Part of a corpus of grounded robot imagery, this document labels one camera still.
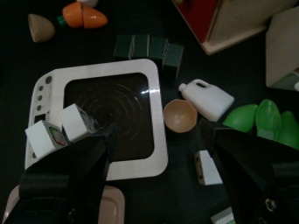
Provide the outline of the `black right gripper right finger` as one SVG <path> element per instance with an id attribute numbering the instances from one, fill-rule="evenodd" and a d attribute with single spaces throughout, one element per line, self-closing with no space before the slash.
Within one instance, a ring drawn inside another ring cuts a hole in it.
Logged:
<path id="1" fill-rule="evenodd" d="M 299 150 L 200 120 L 236 224 L 299 224 Z"/>

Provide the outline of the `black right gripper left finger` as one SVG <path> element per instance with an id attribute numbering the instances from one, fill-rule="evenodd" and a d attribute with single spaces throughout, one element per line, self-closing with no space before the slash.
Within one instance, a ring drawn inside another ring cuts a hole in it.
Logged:
<path id="1" fill-rule="evenodd" d="M 3 224 L 97 224 L 117 126 L 55 150 L 25 171 Z"/>

